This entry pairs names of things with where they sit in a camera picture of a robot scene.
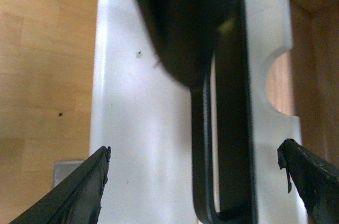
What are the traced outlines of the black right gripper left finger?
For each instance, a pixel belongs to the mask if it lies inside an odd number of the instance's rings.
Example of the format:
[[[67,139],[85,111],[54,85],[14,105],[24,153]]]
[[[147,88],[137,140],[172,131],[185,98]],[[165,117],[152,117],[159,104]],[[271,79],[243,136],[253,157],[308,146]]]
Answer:
[[[11,223],[97,223],[110,157],[102,146]]]

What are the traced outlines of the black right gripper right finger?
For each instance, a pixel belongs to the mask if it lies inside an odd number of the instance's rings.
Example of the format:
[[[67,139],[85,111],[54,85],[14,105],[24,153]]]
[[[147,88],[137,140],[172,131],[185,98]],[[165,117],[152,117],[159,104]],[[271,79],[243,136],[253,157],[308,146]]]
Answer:
[[[279,168],[286,170],[288,193],[294,184],[313,222],[338,223],[338,167],[294,139],[285,139],[277,153]]]

